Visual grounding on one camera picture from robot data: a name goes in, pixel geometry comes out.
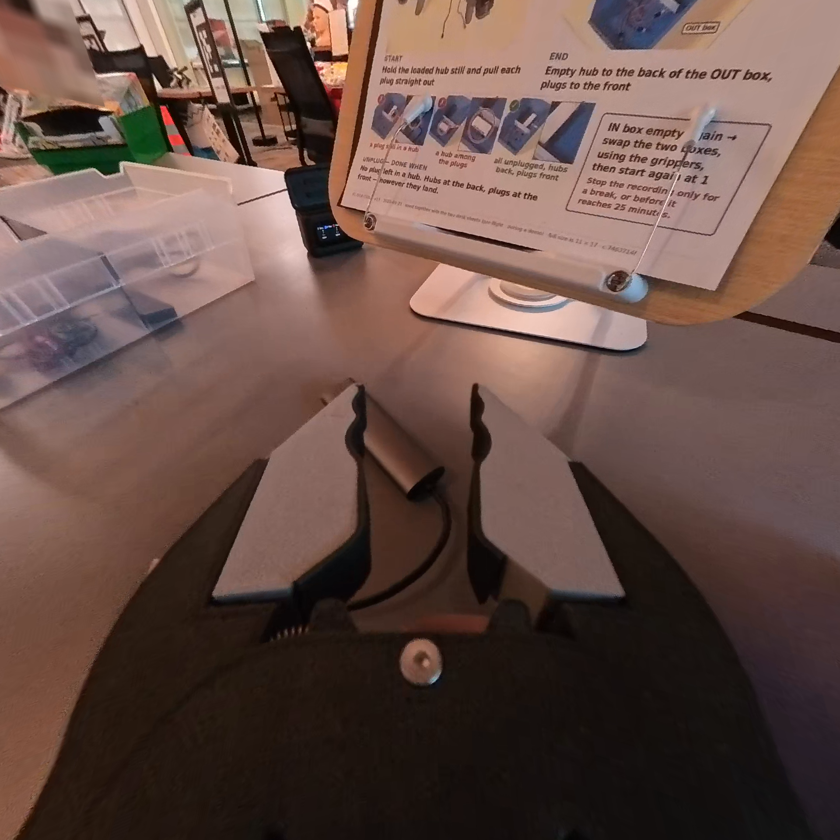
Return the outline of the small black display device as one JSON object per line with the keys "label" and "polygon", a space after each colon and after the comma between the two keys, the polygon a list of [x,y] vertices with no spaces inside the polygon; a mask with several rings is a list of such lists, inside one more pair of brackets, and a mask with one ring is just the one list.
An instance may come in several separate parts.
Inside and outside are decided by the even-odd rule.
{"label": "small black display device", "polygon": [[363,243],[339,226],[329,200],[329,165],[312,164],[285,171],[290,203],[303,244],[313,258],[358,250]]}

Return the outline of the white sheet holder bar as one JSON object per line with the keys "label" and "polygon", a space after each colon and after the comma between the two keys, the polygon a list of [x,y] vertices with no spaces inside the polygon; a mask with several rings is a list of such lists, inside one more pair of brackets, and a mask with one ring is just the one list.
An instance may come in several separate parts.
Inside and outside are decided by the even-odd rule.
{"label": "white sheet holder bar", "polygon": [[362,224],[378,244],[415,250],[427,259],[512,284],[601,305],[635,305],[649,293],[646,278],[635,271],[586,259],[495,240],[458,234],[432,225],[407,222],[379,211],[364,211]]}

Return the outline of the instruction sheet on wooden stand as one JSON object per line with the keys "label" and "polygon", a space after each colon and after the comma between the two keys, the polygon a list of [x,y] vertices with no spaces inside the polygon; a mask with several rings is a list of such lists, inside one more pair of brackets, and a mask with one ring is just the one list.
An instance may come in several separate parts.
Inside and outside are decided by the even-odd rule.
{"label": "instruction sheet on wooden stand", "polygon": [[[426,258],[415,250],[405,251],[378,244],[372,234],[364,231],[364,211],[342,205],[343,189],[361,133],[364,94],[375,62],[375,41],[382,3],[359,2],[358,5],[330,167],[329,197],[337,220],[351,235],[368,245]],[[681,285],[647,276],[641,269],[631,269],[648,282],[649,293],[642,302],[635,305],[615,304],[610,308],[581,302],[671,325],[714,322],[738,316],[765,302],[801,274],[837,216],[838,71],[764,198],[716,289]]]}

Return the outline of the black office chair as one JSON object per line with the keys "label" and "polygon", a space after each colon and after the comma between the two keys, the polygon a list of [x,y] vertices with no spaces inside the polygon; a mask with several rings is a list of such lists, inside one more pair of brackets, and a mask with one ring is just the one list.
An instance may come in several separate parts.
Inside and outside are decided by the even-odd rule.
{"label": "black office chair", "polygon": [[301,164],[311,161],[315,165],[328,165],[333,155],[338,113],[301,28],[281,27],[261,33],[260,37],[296,121]]}

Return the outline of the green box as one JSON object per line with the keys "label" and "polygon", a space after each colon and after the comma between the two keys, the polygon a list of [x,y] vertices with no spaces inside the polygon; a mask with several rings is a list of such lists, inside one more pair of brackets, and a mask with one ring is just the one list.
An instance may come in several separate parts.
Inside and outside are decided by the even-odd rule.
{"label": "green box", "polygon": [[155,105],[116,118],[123,142],[100,143],[76,148],[36,149],[29,152],[53,175],[95,169],[104,175],[117,174],[123,162],[153,165],[170,152],[161,111]]}

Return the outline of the grey usb hub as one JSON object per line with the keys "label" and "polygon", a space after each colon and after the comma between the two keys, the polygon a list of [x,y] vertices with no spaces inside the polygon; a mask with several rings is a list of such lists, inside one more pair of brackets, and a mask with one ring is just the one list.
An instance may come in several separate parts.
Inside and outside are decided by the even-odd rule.
{"label": "grey usb hub", "polygon": [[366,450],[408,500],[431,497],[445,474],[445,467],[369,392],[364,393],[364,398]]}

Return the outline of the clear plastic box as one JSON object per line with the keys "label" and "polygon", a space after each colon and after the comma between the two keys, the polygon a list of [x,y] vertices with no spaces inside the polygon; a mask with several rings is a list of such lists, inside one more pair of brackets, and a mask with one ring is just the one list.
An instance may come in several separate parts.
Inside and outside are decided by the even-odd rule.
{"label": "clear plastic box", "polygon": [[230,181],[123,162],[1,192],[1,406],[255,278]]}

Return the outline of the white stand base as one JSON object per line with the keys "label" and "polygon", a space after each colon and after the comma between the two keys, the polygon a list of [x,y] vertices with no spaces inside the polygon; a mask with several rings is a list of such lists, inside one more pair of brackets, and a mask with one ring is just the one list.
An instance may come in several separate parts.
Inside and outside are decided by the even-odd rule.
{"label": "white stand base", "polygon": [[422,318],[596,350],[631,352],[645,320],[453,266],[439,265],[409,301]]}

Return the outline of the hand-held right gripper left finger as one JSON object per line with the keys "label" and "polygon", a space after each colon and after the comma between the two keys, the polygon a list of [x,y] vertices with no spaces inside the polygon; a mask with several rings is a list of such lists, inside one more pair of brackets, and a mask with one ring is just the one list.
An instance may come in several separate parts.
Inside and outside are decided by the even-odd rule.
{"label": "hand-held right gripper left finger", "polygon": [[267,460],[212,593],[216,605],[350,602],[371,573],[365,392],[350,385]]}

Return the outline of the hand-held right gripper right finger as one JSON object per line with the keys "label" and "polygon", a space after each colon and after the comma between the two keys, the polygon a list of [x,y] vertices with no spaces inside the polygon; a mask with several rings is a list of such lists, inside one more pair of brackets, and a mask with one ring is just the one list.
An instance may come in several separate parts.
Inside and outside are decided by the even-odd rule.
{"label": "hand-held right gripper right finger", "polygon": [[478,603],[519,602],[532,624],[565,603],[620,603],[623,585],[565,453],[480,384],[469,427],[466,563]]}

